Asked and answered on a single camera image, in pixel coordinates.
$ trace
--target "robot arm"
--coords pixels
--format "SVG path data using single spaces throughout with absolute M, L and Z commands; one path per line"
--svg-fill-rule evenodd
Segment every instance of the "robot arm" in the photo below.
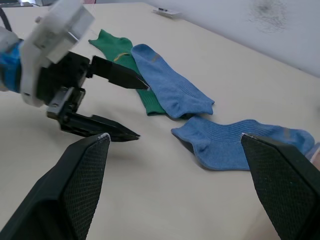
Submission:
M 47 116 L 62 131 L 88 137 L 109 133 L 114 142 L 139 139 L 118 122 L 77 114 L 86 94 L 82 85 L 93 75 L 127 89 L 148 89 L 133 70 L 94 56 L 92 60 L 69 50 L 82 38 L 94 18 L 80 0 L 59 0 L 37 20 L 32 33 L 21 40 L 0 28 L 0 90 L 20 93 L 29 105 L 47 105 Z

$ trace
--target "black foam pad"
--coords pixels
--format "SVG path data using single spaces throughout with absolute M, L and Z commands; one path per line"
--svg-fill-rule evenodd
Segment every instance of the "black foam pad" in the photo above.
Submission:
M 85 240 L 103 182 L 110 136 L 70 145 L 0 232 L 0 240 Z
M 243 135 L 254 187 L 282 240 L 320 239 L 320 172 L 289 144 Z

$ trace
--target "sock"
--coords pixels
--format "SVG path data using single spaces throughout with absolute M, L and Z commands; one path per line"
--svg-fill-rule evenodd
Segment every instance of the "sock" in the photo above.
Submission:
M 101 29 L 98 39 L 89 40 L 89 43 L 99 49 L 109 61 L 132 69 L 141 75 L 131 55 L 133 45 L 128 38 L 115 37 Z M 151 89 L 137 89 L 136 91 L 141 98 L 148 116 L 166 113 Z
M 170 117 L 176 119 L 184 114 L 213 114 L 212 104 L 215 101 L 175 72 L 149 46 L 139 44 L 132 48 L 131 53 L 144 80 Z
M 249 170 L 241 145 L 242 133 L 292 144 L 303 154 L 315 145 L 314 138 L 307 131 L 266 125 L 252 119 L 220 125 L 194 116 L 184 126 L 171 132 L 180 140 L 192 144 L 199 162 L 211 170 Z

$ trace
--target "blue sock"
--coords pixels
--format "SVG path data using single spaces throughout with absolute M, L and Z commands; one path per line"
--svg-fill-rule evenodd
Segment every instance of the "blue sock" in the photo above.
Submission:
M 176 119 L 184 114 L 213 114 L 212 104 L 215 101 L 175 72 L 149 46 L 139 44 L 131 49 L 131 53 L 141 75 L 170 117 Z
M 199 162 L 211 170 L 249 170 L 241 146 L 242 133 L 292 144 L 303 154 L 315 145 L 314 138 L 307 131 L 261 124 L 252 119 L 220 125 L 194 116 L 171 132 L 182 141 L 191 143 Z

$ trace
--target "sock cuff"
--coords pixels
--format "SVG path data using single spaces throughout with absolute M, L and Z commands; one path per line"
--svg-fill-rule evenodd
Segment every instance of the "sock cuff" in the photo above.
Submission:
M 160 105 L 155 93 L 150 90 L 137 89 L 141 101 L 145 107 L 146 114 L 148 116 L 165 114 L 166 111 Z

